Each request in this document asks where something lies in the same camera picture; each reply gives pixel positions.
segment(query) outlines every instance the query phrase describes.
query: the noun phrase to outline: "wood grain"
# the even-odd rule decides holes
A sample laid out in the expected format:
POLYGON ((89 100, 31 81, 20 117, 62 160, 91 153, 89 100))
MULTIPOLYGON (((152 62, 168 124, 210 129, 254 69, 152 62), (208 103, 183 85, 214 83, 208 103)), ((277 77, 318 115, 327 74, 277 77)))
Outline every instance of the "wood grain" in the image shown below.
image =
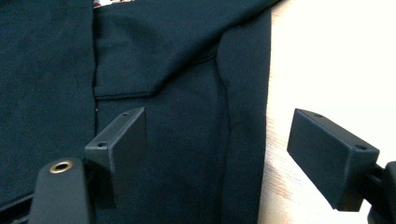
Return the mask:
POLYGON ((294 108, 326 116, 396 161, 396 1, 285 0, 273 9, 259 223, 367 223, 333 211, 286 151, 294 108))

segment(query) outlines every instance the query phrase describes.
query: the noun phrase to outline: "light wood table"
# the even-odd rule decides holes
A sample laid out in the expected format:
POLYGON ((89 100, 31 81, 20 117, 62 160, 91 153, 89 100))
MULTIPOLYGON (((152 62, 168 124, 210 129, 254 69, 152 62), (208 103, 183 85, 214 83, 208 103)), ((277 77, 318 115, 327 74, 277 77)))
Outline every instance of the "light wood table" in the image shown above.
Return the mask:
POLYGON ((273 9, 259 223, 367 223, 333 211, 286 151, 294 108, 317 112, 396 161, 396 1, 285 0, 273 9))

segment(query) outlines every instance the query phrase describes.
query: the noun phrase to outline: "wooden surface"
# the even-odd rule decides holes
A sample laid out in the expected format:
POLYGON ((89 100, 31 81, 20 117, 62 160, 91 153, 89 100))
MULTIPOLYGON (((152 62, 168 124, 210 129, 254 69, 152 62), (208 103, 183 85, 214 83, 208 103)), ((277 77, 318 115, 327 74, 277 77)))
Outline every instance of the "wooden surface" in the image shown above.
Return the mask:
POLYGON ((326 116, 396 161, 396 1, 285 0, 273 9, 259 223, 367 223, 333 211, 286 151, 294 108, 326 116))

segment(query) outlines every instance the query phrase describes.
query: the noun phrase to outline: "dark teal garment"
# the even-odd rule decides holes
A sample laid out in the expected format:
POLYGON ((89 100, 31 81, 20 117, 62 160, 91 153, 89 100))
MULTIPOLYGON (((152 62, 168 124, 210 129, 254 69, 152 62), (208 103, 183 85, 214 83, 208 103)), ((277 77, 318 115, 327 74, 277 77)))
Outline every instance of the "dark teal garment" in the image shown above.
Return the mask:
POLYGON ((144 106, 147 159, 97 221, 256 223, 271 1, 61 2, 0 6, 0 206, 144 106))

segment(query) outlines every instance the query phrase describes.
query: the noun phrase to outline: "brass grommet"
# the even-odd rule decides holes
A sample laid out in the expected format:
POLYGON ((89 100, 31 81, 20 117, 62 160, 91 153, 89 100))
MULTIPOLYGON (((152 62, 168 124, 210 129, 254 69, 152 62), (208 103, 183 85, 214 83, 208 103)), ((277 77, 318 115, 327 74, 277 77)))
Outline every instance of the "brass grommet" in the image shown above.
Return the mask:
POLYGON ((63 173, 65 171, 69 170, 72 167, 73 167, 73 162, 71 162, 71 161, 60 161, 60 162, 52 165, 49 168, 49 171, 52 174, 56 174, 57 175, 57 174, 60 174, 60 173, 63 173))

